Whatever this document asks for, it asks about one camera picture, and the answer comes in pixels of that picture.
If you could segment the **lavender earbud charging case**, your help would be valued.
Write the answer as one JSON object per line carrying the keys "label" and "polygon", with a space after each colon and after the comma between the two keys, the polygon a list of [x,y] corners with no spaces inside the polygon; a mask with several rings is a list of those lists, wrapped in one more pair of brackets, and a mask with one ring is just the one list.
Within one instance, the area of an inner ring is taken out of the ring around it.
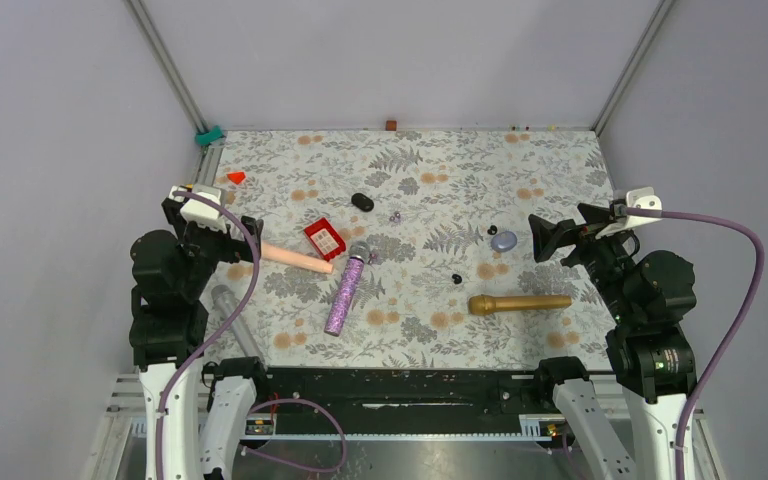
{"label": "lavender earbud charging case", "polygon": [[497,253],[508,252],[515,248],[517,244],[518,237],[511,231],[502,231],[495,234],[490,242],[491,249]]}

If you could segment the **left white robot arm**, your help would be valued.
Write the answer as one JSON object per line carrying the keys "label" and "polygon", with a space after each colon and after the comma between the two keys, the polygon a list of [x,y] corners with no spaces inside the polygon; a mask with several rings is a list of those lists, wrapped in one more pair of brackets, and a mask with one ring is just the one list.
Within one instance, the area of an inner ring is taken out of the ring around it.
{"label": "left white robot arm", "polygon": [[266,367],[256,355],[221,361],[206,423],[198,387],[208,311],[200,300],[221,263],[257,265],[263,223],[230,219],[220,200],[174,195],[162,203],[172,230],[154,230],[131,247],[129,342],[146,410],[148,479],[229,479],[249,411],[269,401]]}

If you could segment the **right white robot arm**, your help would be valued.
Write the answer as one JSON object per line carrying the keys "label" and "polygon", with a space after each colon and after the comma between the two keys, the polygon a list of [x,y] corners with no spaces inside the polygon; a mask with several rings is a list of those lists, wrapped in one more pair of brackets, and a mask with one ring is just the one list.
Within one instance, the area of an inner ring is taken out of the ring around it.
{"label": "right white robot arm", "polygon": [[663,218],[654,195],[607,207],[581,203],[578,210],[581,224],[529,216],[534,259],[545,262],[570,248],[562,265],[586,270],[613,318],[607,355],[632,421],[638,477],[692,479],[697,363],[680,323],[697,304],[694,267],[671,251],[635,260],[626,250],[636,228]]}

